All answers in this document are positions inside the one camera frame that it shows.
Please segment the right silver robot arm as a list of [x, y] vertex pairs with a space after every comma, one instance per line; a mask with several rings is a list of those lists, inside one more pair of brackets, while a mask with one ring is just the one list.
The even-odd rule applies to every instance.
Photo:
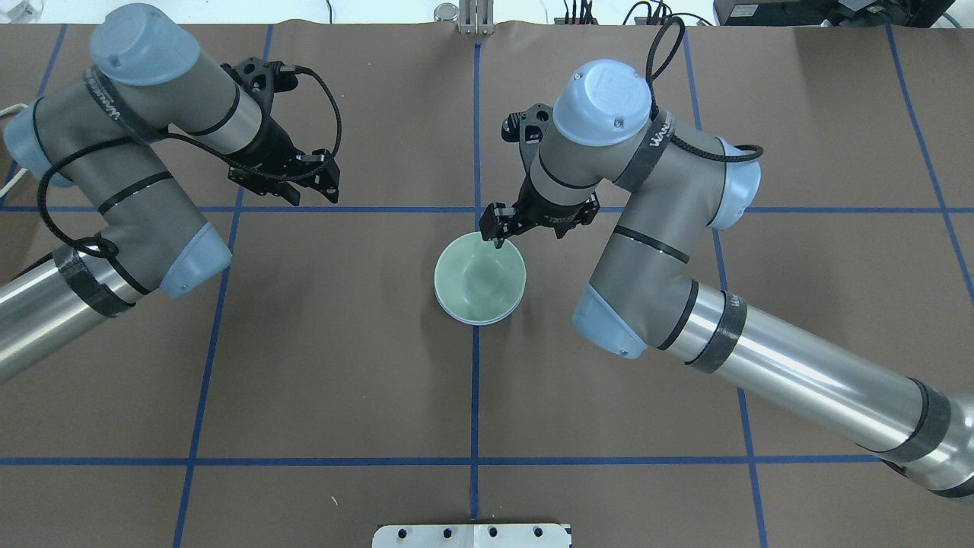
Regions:
[[575, 329], [619, 358], [667, 353], [858, 445], [932, 495], [972, 503], [972, 397], [887, 370], [692, 271], [761, 180], [759, 147], [734, 145], [664, 107], [651, 74], [598, 59], [550, 103], [502, 119], [523, 183], [479, 230], [504, 247], [531, 229], [586, 228], [611, 183], [626, 201], [573, 307]]

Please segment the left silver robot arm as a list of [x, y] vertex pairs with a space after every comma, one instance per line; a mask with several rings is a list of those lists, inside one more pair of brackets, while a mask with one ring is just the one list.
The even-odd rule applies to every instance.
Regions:
[[187, 295], [232, 252], [153, 145], [173, 139], [228, 178], [290, 205], [301, 188], [339, 198], [337, 147], [305, 152], [272, 118], [309, 67], [248, 58], [219, 65], [150, 4], [112, 10], [88, 43], [93, 65], [7, 125], [14, 162], [39, 181], [37, 208], [59, 246], [2, 288], [2, 380], [162, 291]]

